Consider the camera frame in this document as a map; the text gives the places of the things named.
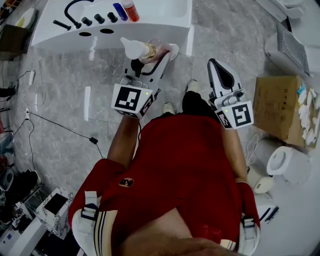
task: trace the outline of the power outlet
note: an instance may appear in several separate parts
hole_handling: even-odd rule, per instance
[[[26,109],[25,109],[25,119],[26,120],[30,120],[30,113],[29,113],[29,108],[27,107]]]

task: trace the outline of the red jersey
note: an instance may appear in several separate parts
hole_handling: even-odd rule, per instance
[[[131,186],[122,186],[123,180]],[[243,213],[260,225],[252,189],[235,181],[221,125],[206,116],[152,120],[141,131],[128,170],[108,159],[98,161],[69,209],[70,225],[74,213],[85,206],[85,191],[102,196],[99,211],[118,210],[113,246],[174,208],[193,237],[218,244],[238,242]]]

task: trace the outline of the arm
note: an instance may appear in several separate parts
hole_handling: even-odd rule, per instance
[[[107,159],[128,169],[134,156],[138,136],[139,119],[124,116],[112,140]]]
[[[247,181],[247,165],[237,130],[221,127],[225,155],[236,177],[236,181]]]

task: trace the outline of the sink basin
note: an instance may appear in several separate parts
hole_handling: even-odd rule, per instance
[[[14,180],[14,172],[11,168],[6,168],[0,176],[0,186],[4,191],[8,191]]]
[[[113,7],[114,0],[80,1],[69,9],[70,15],[81,22],[83,17],[92,21],[91,26],[82,24],[76,29],[64,15],[70,0],[49,0],[36,26],[32,46],[56,53],[86,51],[92,49],[123,48],[121,37],[147,42],[158,38],[180,48],[185,43],[191,27],[192,0],[134,0],[140,20],[123,21]],[[113,12],[116,23],[107,14]],[[105,22],[99,24],[94,16],[100,14]],[[71,26],[71,30],[53,24],[58,20]]]

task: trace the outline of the gray tile floor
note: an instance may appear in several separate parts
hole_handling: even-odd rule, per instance
[[[41,14],[45,4],[46,0],[22,0],[6,22],[14,24],[25,10],[35,5]],[[192,23],[192,56],[179,55],[168,65],[159,84],[162,92],[141,121],[142,125],[161,115],[166,102],[181,111],[190,79],[200,82],[200,94],[207,100],[211,91],[207,71],[209,58],[224,61],[238,72],[250,100],[254,97],[257,76],[281,74],[268,61],[263,49],[265,40],[276,32],[275,21],[254,0],[194,0]],[[28,86],[28,75],[22,77],[18,94],[9,102],[1,103],[11,108],[2,119],[8,119],[16,131],[25,118],[24,109],[29,107],[44,118],[97,138],[106,156],[121,121],[110,104],[113,84],[120,80],[125,55],[123,49],[97,50],[94,60],[88,61],[88,54],[53,54],[30,47],[27,54],[13,61],[0,61],[4,87],[25,71],[35,70],[36,74],[32,86]],[[86,87],[90,87],[88,120],[84,119]],[[50,189],[62,187],[76,192],[101,158],[97,147],[88,139],[36,116],[31,116],[31,120],[34,131],[30,142],[35,169]],[[28,139],[32,129],[32,124],[25,122],[15,136],[14,161],[19,171],[33,165]],[[239,130],[243,147],[255,133],[263,134],[254,126]]]

